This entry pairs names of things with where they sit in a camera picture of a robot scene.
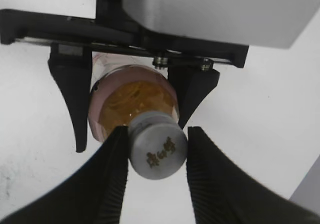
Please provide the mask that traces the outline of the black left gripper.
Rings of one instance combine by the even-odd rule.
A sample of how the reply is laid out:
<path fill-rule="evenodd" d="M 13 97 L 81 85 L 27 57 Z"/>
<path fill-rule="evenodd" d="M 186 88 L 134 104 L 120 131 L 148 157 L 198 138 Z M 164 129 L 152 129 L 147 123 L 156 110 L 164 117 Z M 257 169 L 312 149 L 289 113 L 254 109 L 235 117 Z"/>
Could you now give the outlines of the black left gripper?
<path fill-rule="evenodd" d="M 0 42 L 88 47 L 93 51 L 150 57 L 157 68 L 227 64 L 243 68 L 247 45 L 199 40 L 147 30 L 123 9 L 122 0 L 96 0 L 94 19 L 2 9 Z"/>

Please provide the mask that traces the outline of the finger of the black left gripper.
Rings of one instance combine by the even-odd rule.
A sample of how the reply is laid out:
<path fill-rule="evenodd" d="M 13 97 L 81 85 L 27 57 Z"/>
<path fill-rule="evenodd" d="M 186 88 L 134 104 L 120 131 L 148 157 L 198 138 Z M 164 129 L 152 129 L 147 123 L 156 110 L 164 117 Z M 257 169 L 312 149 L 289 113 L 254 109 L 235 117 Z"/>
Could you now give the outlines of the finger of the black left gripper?
<path fill-rule="evenodd" d="M 48 68 L 69 111 L 76 152 L 84 152 L 87 146 L 92 51 L 87 47 L 51 44 Z"/>
<path fill-rule="evenodd" d="M 168 81 L 175 89 L 179 107 L 178 124 L 184 128 L 197 107 L 218 85 L 220 73 L 214 69 L 202 71 L 195 67 L 168 68 Z"/>

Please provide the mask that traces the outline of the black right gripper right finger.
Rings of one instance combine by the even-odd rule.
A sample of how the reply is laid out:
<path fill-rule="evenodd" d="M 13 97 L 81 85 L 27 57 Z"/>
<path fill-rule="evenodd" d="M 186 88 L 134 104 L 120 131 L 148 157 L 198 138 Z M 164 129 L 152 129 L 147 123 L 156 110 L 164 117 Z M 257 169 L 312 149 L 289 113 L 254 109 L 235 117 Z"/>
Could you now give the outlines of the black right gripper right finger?
<path fill-rule="evenodd" d="M 196 223 L 319 223 L 234 164 L 200 127 L 188 128 L 187 181 Z"/>

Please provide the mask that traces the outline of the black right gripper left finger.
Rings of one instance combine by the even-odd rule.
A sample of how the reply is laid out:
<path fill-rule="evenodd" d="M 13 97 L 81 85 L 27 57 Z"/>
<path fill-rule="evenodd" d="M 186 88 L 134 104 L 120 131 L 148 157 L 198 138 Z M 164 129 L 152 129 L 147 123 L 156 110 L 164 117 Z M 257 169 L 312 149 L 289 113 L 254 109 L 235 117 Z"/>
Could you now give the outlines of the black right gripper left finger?
<path fill-rule="evenodd" d="M 71 177 L 1 223 L 119 223 L 128 176 L 129 139 L 116 127 Z"/>

